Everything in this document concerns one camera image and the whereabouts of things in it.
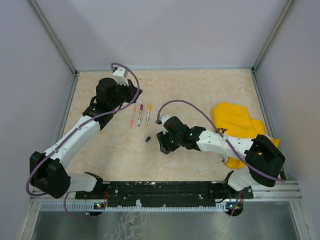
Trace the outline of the orange pen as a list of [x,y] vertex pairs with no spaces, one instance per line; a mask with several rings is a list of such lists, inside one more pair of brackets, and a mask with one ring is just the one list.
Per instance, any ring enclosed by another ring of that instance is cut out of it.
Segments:
[[132,115],[131,115],[131,119],[130,119],[130,125],[129,125],[130,128],[132,128],[132,126],[134,124],[136,112],[137,112],[137,105],[135,104],[133,107],[133,111],[132,111]]

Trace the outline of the white purple marker pen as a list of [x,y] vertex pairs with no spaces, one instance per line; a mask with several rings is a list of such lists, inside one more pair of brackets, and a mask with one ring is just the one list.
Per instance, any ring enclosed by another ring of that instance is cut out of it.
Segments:
[[141,125],[142,115],[143,115],[143,110],[139,110],[138,120],[137,120],[138,127],[140,127],[140,125]]

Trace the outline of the white yellow marker pen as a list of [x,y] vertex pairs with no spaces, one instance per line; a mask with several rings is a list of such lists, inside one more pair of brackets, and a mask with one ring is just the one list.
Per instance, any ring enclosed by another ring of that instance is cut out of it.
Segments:
[[146,126],[146,127],[147,127],[148,124],[149,124],[149,119],[150,119],[151,110],[148,111],[148,109],[147,109],[147,115],[146,115],[146,121],[145,121],[145,126]]

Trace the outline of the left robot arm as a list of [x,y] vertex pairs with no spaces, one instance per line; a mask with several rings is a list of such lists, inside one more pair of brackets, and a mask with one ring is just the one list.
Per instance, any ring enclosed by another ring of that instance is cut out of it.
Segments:
[[56,199],[69,192],[87,192],[95,199],[101,197],[104,186],[98,183],[98,176],[88,172],[68,173],[67,167],[86,142],[125,108],[124,103],[135,103],[142,92],[131,80],[120,85],[113,78],[102,78],[96,86],[96,95],[75,126],[46,151],[36,151],[30,156],[26,189],[33,186],[41,191],[41,196]]

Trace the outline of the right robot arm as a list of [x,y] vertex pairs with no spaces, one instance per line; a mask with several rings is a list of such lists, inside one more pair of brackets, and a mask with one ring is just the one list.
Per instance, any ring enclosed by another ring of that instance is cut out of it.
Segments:
[[235,198],[244,188],[260,185],[268,188],[277,182],[285,163],[285,156],[265,135],[240,138],[210,131],[204,127],[188,127],[176,116],[162,115],[156,123],[162,127],[156,137],[160,151],[169,154],[184,147],[187,150],[217,153],[228,159],[235,158],[244,167],[233,171],[223,185],[223,192]]

